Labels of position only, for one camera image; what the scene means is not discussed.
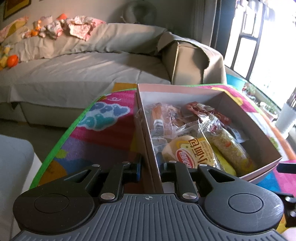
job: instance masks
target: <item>ribbed gray plate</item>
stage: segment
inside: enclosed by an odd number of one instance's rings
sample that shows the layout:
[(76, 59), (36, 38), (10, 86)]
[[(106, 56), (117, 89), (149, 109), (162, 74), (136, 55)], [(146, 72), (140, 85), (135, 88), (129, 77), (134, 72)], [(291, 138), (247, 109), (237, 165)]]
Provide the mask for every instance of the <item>ribbed gray plate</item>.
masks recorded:
[(103, 204), (92, 220), (77, 230), (59, 235), (22, 231), (14, 241), (277, 241), (274, 230), (240, 235), (213, 225), (196, 204), (183, 203), (173, 194), (124, 194), (115, 203)]

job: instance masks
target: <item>pillow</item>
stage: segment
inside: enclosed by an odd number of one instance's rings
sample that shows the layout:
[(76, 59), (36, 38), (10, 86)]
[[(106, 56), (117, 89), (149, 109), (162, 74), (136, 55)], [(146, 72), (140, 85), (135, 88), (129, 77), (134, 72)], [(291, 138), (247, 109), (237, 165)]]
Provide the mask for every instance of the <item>pillow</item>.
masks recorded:
[(28, 17), (25, 16), (23, 18), (19, 18), (17, 20), (14, 20), (11, 24), (7, 25), (4, 29), (0, 31), (0, 43), (4, 41), (7, 37), (12, 35), (16, 30), (23, 27), (27, 21)]
[(21, 28), (19, 28), (18, 30), (16, 30), (12, 35), (10, 35), (9, 37), (7, 37), (2, 43), (2, 46), (5, 46), (7, 44), (10, 45), (14, 45), (17, 42), (22, 40), (22, 33), (28, 31), (29, 28), (27, 26), (23, 26)]

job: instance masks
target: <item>pink box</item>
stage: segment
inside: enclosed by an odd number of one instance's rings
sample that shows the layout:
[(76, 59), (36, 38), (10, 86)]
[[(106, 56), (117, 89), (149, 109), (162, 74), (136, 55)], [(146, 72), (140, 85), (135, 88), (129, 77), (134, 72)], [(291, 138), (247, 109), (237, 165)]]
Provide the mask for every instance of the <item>pink box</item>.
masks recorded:
[(249, 140), (242, 145), (259, 168), (242, 176), (242, 179), (258, 183), (276, 167), (281, 159), (279, 152), (259, 126), (225, 92), (178, 85), (138, 84), (134, 113), (138, 146), (141, 154), (145, 157), (143, 176), (146, 191), (163, 192), (145, 114), (146, 106), (159, 102), (181, 106), (193, 101), (214, 107), (220, 113), (231, 118), (249, 137)]

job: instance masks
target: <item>potted plant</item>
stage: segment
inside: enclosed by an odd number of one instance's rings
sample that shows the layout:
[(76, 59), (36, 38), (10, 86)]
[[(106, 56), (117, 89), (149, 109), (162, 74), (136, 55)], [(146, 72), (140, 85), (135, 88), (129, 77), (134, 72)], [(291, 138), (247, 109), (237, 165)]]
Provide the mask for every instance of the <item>potted plant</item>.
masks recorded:
[(270, 121), (273, 121), (274, 119), (278, 118), (276, 108), (274, 104), (272, 104), (271, 102), (268, 102), (268, 104), (265, 102), (261, 102), (260, 109), (267, 115)]

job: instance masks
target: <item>picture frame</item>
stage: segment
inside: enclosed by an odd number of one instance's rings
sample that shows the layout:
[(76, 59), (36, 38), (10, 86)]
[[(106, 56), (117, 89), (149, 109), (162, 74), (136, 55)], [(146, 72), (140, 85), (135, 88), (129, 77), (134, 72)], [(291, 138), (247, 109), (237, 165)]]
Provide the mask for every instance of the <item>picture frame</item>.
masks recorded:
[(3, 11), (3, 20), (29, 6), (31, 0), (6, 0)]

